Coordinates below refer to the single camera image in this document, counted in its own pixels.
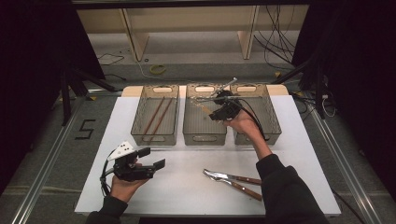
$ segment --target hand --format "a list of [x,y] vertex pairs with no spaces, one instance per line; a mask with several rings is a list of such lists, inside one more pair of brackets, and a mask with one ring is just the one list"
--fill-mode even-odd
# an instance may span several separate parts
[[239,133],[251,135],[253,133],[260,133],[259,127],[257,127],[253,118],[244,110],[241,110],[239,114],[232,120],[224,120],[225,126],[230,126]]
[[148,182],[148,179],[144,180],[134,180],[132,182],[120,180],[115,175],[113,176],[110,196],[118,198],[126,203],[128,203],[137,189]]

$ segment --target black sleeve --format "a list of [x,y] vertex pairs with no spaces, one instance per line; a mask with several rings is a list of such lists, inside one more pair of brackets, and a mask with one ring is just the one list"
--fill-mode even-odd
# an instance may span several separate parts
[[86,224],[120,224],[120,216],[128,207],[117,198],[106,196],[103,200],[103,207],[99,212],[91,212],[85,221]]
[[262,179],[266,223],[329,223],[296,170],[275,154],[256,163]]

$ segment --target sleeve cuff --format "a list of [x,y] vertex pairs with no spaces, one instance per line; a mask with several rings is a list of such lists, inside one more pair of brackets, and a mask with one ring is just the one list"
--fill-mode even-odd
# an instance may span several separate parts
[[125,203],[115,197],[106,196],[100,213],[112,217],[120,217],[127,207],[128,203]]
[[271,154],[258,161],[256,163],[256,168],[259,172],[260,178],[263,180],[271,173],[284,169],[285,166],[280,162],[279,157],[276,154]]

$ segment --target black stand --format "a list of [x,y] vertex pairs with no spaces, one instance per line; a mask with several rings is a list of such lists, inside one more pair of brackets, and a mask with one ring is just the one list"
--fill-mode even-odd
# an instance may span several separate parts
[[341,34],[346,29],[347,20],[353,11],[353,1],[354,0],[342,1],[341,6],[334,12],[332,19],[323,31],[323,35],[321,36],[311,57],[285,76],[282,76],[272,82],[272,84],[281,84],[291,77],[304,73],[299,86],[303,91],[305,91],[312,85],[316,84],[315,106],[322,119],[324,119],[324,110],[321,105],[324,83],[320,65],[325,63],[327,58],[326,56],[328,56],[332,51],[332,47],[336,45],[336,42],[340,39]]
[[96,77],[93,77],[88,73],[85,73],[84,71],[79,70],[78,68],[70,66],[61,75],[61,87],[63,97],[62,102],[64,105],[64,123],[62,124],[62,126],[64,126],[67,121],[69,121],[71,116],[69,86],[76,94],[76,96],[86,96],[88,93],[88,90],[82,82],[82,79],[87,79],[108,91],[122,91],[121,89],[116,89],[115,87],[108,85],[107,83],[99,80]]

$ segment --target wooden tong handle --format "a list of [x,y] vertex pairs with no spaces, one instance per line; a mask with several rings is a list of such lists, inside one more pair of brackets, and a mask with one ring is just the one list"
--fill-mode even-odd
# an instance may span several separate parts
[[261,200],[262,200],[262,196],[261,196],[260,194],[256,193],[256,192],[254,192],[254,191],[251,190],[251,189],[247,189],[247,188],[243,187],[242,185],[239,185],[239,184],[237,184],[237,183],[235,183],[235,182],[231,182],[231,185],[232,185],[234,188],[243,191],[244,193],[246,193],[246,194],[249,195],[250,197],[256,199],[257,201],[261,201]]
[[257,184],[257,185],[261,185],[262,184],[262,181],[260,179],[255,179],[255,178],[237,176],[236,179],[239,180],[239,181],[250,183],[250,184]]

